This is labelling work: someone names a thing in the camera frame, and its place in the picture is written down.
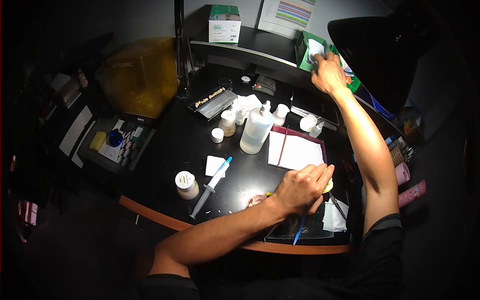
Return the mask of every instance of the green tissue box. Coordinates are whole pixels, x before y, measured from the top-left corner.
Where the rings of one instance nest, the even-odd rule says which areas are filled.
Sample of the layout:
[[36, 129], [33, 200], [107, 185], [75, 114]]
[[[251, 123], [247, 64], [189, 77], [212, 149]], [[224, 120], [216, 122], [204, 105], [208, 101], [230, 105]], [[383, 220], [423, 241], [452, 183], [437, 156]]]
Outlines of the green tissue box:
[[330, 52], [330, 48], [327, 41], [325, 41], [321, 37], [314, 36], [313, 34], [306, 32], [305, 30], [301, 31], [301, 34], [297, 39], [297, 42], [295, 43], [295, 57], [297, 58], [297, 66], [302, 70], [311, 72], [313, 70], [316, 70], [317, 67], [315, 65], [307, 63], [308, 51], [310, 50], [310, 48], [308, 47], [309, 38], [314, 39], [315, 41], [322, 44], [325, 51], [324, 54]]
[[[331, 51], [340, 56], [340, 53], [338, 53], [338, 50], [336, 49], [335, 45], [332, 46]], [[355, 93], [360, 86], [360, 80], [355, 76], [355, 73], [352, 71], [352, 69], [347, 68], [345, 69], [343, 67], [343, 62], [342, 59], [340, 59], [340, 67], [342, 67], [343, 72], [345, 73], [345, 77], [347, 79], [347, 87], [352, 91], [352, 93]]]

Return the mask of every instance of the red tray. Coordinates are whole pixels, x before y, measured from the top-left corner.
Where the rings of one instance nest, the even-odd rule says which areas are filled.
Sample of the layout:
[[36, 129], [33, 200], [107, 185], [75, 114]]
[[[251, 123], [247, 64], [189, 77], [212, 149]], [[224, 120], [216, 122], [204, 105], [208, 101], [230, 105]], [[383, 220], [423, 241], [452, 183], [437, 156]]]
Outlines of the red tray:
[[[285, 132], [287, 131], [287, 129], [286, 129], [286, 127], [273, 125], [272, 131], [273, 131], [273, 132], [278, 132], [278, 133], [281, 133], [281, 134], [285, 134]], [[287, 135], [296, 135], [296, 136], [302, 137], [302, 138], [304, 138], [305, 140], [308, 140], [308, 141], [310, 141], [310, 142], [314, 142], [314, 143], [316, 143], [316, 144], [319, 144], [320, 147], [322, 148], [322, 156], [324, 157], [324, 163], [327, 164], [327, 155], [326, 155], [326, 152], [325, 152], [325, 143], [324, 143], [322, 140], [319, 140], [319, 139], [317, 139], [317, 138], [311, 137], [311, 136], [309, 136], [308, 134], [304, 134], [304, 133], [301, 133], [301, 132], [292, 130], [292, 129], [290, 129], [290, 128], [288, 129]]]

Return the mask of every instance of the black shirt sleeve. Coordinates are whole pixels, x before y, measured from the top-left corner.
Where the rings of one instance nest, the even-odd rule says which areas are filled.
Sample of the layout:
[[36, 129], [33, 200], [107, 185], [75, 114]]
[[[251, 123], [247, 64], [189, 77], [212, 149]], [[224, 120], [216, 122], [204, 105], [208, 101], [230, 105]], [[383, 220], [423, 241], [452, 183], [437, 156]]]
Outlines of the black shirt sleeve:
[[365, 234], [343, 284], [363, 299], [399, 297], [402, 279], [400, 214], [376, 222]]
[[154, 274], [141, 283], [140, 299], [199, 300], [200, 294], [190, 278], [174, 274]]

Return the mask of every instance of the white box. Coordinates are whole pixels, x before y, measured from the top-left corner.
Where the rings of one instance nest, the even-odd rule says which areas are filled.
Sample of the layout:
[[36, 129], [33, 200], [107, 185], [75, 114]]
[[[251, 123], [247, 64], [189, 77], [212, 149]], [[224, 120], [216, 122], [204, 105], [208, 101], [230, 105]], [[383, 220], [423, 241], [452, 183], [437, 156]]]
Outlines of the white box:
[[208, 42], [238, 43], [240, 13], [237, 6], [212, 5], [208, 18]]

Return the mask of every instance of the person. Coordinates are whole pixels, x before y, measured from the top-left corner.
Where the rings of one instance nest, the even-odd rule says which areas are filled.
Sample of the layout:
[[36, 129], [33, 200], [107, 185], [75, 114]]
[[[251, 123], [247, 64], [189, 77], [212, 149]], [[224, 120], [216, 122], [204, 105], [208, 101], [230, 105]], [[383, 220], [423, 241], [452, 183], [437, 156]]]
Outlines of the person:
[[[367, 193], [363, 240], [342, 285], [297, 278], [255, 282], [224, 291], [217, 299], [391, 299], [398, 297], [402, 275], [401, 222], [394, 165], [382, 136], [346, 87], [339, 57], [315, 55], [312, 82], [338, 105]], [[234, 214], [180, 231], [155, 248], [155, 262], [140, 286], [141, 299], [200, 299], [189, 266], [219, 258], [258, 231], [289, 215], [314, 214], [334, 166], [308, 165], [289, 171], [272, 196]]]

